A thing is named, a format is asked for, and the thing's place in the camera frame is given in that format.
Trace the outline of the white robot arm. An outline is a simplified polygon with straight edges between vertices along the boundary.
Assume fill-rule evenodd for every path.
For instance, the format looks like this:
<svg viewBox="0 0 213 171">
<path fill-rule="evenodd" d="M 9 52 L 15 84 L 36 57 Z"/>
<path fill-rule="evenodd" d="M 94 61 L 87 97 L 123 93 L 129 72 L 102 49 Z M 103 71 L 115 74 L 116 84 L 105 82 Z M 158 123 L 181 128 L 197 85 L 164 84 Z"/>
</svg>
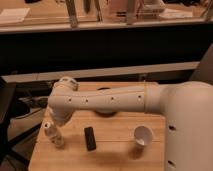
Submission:
<svg viewBox="0 0 213 171">
<path fill-rule="evenodd" d="M 144 112 L 166 118 L 165 171 L 213 171 L 213 85 L 200 81 L 80 91 L 71 77 L 48 98 L 53 121 L 65 125 L 76 110 Z"/>
</svg>

